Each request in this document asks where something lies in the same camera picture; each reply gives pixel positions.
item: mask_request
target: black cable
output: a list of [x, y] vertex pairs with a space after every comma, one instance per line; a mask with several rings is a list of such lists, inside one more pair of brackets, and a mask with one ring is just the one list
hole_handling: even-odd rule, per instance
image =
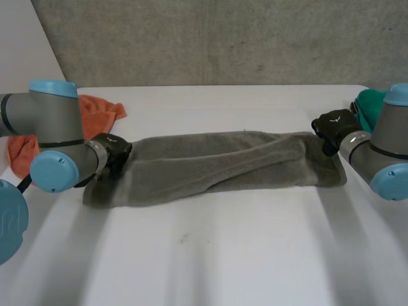
[[23, 193], [24, 191], [26, 191], [26, 189], [30, 186], [31, 182], [33, 180], [31, 179], [31, 175], [28, 174], [28, 176], [26, 176], [21, 182], [20, 184], [17, 186], [17, 189]]

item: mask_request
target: orange towel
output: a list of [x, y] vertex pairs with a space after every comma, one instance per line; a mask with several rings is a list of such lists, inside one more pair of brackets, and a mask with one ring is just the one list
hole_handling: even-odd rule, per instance
[[[107, 100], [87, 96], [79, 96], [82, 114], [82, 127], [85, 140], [90, 140], [99, 133], [109, 133], [115, 120], [127, 116], [122, 104], [113, 104]], [[23, 179], [30, 172], [34, 157], [40, 153], [37, 137], [12, 136], [7, 141], [7, 158], [13, 173]]]

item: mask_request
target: gray towel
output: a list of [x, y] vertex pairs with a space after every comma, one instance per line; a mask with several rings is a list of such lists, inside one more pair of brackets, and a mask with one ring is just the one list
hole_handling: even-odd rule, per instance
[[338, 155], [326, 157], [312, 133], [256, 131], [153, 137], [134, 142], [121, 179], [101, 175], [84, 204], [141, 207], [191, 196], [346, 183]]

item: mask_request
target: folded towel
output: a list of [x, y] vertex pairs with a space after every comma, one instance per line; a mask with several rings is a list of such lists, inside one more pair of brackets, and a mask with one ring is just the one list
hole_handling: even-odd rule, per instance
[[121, 179], [102, 174], [84, 192], [99, 208], [147, 206], [198, 193], [289, 186], [342, 186], [338, 155], [312, 133], [256, 131], [153, 137], [134, 142]]
[[383, 108], [386, 92], [365, 89], [351, 104], [351, 111], [363, 126], [364, 131], [372, 133]]
[[[122, 104], [113, 104], [107, 100], [87, 95], [79, 96], [79, 103], [85, 140], [90, 140], [99, 133], [109, 133], [115, 120], [126, 117]], [[29, 174], [31, 162], [38, 153], [40, 149], [36, 136], [8, 138], [8, 163], [13, 173], [20, 179]]]

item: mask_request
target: green towel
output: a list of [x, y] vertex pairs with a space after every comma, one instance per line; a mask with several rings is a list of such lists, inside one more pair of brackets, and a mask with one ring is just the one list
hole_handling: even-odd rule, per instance
[[364, 131], [372, 133], [383, 108], [384, 91], [365, 89], [358, 94], [354, 101], [357, 105], [357, 120], [363, 126]]

